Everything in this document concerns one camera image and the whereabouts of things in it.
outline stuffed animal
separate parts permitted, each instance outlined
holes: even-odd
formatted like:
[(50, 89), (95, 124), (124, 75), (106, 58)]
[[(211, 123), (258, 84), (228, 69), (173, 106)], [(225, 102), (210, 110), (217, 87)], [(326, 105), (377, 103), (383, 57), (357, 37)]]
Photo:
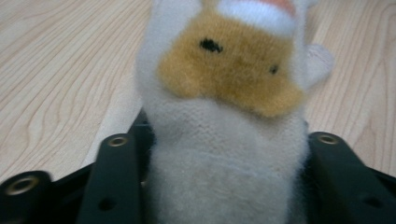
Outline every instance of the stuffed animal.
[(136, 69), (157, 141), (152, 223), (304, 223), (304, 99), (332, 55), (313, 0), (154, 0)]

